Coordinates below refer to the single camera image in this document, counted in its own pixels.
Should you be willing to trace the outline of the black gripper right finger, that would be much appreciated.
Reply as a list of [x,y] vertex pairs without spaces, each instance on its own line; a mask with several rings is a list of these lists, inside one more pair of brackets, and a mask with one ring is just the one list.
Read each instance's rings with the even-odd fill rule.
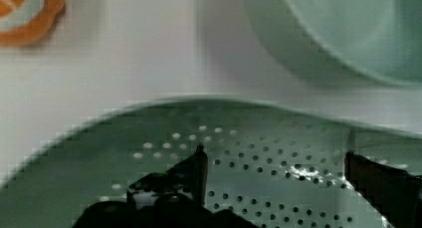
[[348,152],[345,179],[394,228],[421,228],[421,176]]

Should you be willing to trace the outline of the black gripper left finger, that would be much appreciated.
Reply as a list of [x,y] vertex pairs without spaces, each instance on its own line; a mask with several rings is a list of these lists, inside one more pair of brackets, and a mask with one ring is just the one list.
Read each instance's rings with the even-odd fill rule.
[[89,206],[72,228],[258,228],[230,209],[205,207],[208,156],[199,144],[164,172],[133,182],[125,201]]

